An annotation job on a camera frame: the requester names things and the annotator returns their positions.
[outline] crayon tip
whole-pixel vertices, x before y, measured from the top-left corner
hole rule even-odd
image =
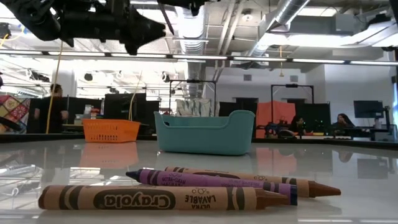
[[[318,184],[315,181],[308,181],[308,184],[310,187],[310,198],[341,195],[340,189]]]
[[[138,171],[126,172],[126,176],[133,178],[134,180],[139,182],[139,172]]]
[[[257,209],[274,205],[290,205],[287,196],[262,189],[256,189]]]

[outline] glossy table surface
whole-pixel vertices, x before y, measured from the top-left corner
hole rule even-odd
[[[398,223],[398,151],[328,145],[253,144],[239,157],[161,152],[155,141],[0,144],[0,223]],[[51,184],[136,185],[127,170],[166,166],[284,175],[338,187],[339,197],[256,212],[43,211]]]

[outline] brown crayon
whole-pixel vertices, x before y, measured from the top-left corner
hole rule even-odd
[[[304,197],[304,198],[341,195],[340,189],[323,184],[318,184],[315,181],[311,180],[297,179],[291,177],[273,177],[273,176],[243,174],[243,173],[224,172],[224,171],[215,171],[215,170],[191,169],[184,167],[166,167],[165,171],[229,177],[229,178],[244,179],[244,180],[261,180],[265,182],[273,182],[280,184],[292,184],[297,186],[297,195],[299,197]]]
[[[51,185],[39,198],[47,210],[261,210],[288,204],[285,195],[252,187]]]

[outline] plastic basket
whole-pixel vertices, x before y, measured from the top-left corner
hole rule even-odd
[[[254,113],[234,111],[229,117],[188,118],[155,112],[157,141],[165,152],[237,156],[251,148]]]
[[[122,143],[135,141],[140,122],[120,119],[84,119],[86,142]]]

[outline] orange basket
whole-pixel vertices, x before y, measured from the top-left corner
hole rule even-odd
[[[120,119],[83,119],[86,142],[135,141],[140,122]]]

